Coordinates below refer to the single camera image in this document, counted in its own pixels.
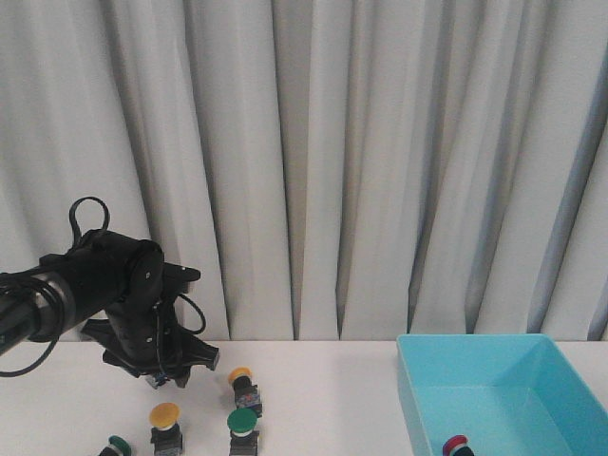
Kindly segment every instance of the light blue plastic bin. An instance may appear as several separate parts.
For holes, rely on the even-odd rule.
[[[608,455],[608,414],[549,337],[407,334],[397,346],[415,456],[441,456],[457,434],[479,456]]]

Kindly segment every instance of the curtain fold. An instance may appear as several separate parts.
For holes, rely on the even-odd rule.
[[[563,2],[553,11],[479,333],[537,332],[550,303],[596,152],[588,135],[605,123],[599,89],[606,84],[608,10],[585,7]]]
[[[0,270],[94,195],[206,339],[607,338],[607,49],[601,0],[0,2]]]

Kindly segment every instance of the white table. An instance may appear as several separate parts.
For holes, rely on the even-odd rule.
[[[396,386],[394,342],[220,342],[215,372],[192,369],[186,389],[158,390],[104,364],[93,342],[60,343],[42,367],[0,379],[0,454],[97,456],[107,437],[125,438],[152,455],[148,413],[161,402],[181,407],[188,456],[227,456],[226,418],[234,409],[227,374],[249,366],[264,404],[260,456],[411,456]],[[608,343],[560,343],[608,407]],[[24,367],[42,345],[24,343],[0,369]]]

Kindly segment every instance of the black cable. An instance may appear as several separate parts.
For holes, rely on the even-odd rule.
[[[97,230],[97,234],[95,236],[101,236],[103,233],[105,233],[107,231],[107,227],[110,224],[110,211],[101,199],[95,197],[84,197],[76,199],[76,201],[74,201],[74,203],[69,208],[69,225],[72,227],[73,240],[72,246],[68,252],[77,249],[83,243],[83,235],[80,230],[78,220],[76,219],[76,209],[78,209],[78,206],[80,206],[80,204],[86,200],[95,201],[104,209],[104,221],[102,223],[102,227]]]
[[[167,376],[167,372],[162,365],[162,333],[164,326],[162,324],[159,307],[159,305],[154,306],[154,312],[156,313],[156,359],[159,362],[159,369],[161,370],[162,375]]]
[[[40,280],[36,277],[10,277],[8,281],[3,280],[6,284],[2,285],[0,282],[0,289],[2,289],[2,295],[8,294],[11,291],[18,289],[29,289],[34,291],[35,293],[39,293],[43,299],[48,303],[50,308],[57,315],[57,325],[55,326],[55,331],[51,335],[51,339],[48,342],[48,346],[45,351],[40,355],[40,357],[31,363],[26,368],[20,370],[10,370],[10,371],[1,371],[0,377],[11,378],[18,377],[20,375],[25,375],[28,372],[33,371],[38,366],[40,366],[53,351],[57,342],[59,341],[59,337],[61,337],[62,330],[64,327],[64,322],[66,319],[66,310],[63,306],[63,300],[57,293],[57,291],[52,287],[52,285],[48,284],[44,280]]]
[[[187,333],[190,333],[193,335],[197,335],[197,334],[200,334],[203,331],[205,331],[205,328],[207,328],[207,319],[205,318],[205,315],[202,313],[202,310],[200,309],[200,307],[197,306],[197,303],[194,302],[192,299],[190,299],[185,294],[179,293],[178,296],[181,299],[183,299],[184,301],[186,301],[188,304],[190,304],[190,306],[196,311],[197,314],[199,314],[199,317],[200,317],[200,328],[199,329],[188,330],[187,328],[184,328],[183,330],[186,331]]]

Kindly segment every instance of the robotic arm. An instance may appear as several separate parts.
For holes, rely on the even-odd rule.
[[[104,224],[81,236],[75,214],[84,200],[102,205]],[[82,333],[104,346],[107,364],[135,377],[146,375],[154,388],[171,379],[184,388],[192,366],[214,370],[219,350],[195,337],[204,331],[204,316],[184,294],[200,272],[164,262],[161,247],[151,240],[107,231],[109,212],[100,199],[78,199],[69,220],[74,242],[65,254],[43,256],[33,269],[0,275],[0,354],[25,338],[50,342],[30,367],[0,376],[33,370],[62,333],[85,320]],[[197,310],[200,329],[179,324],[178,296]],[[101,310],[107,319],[89,319]]]

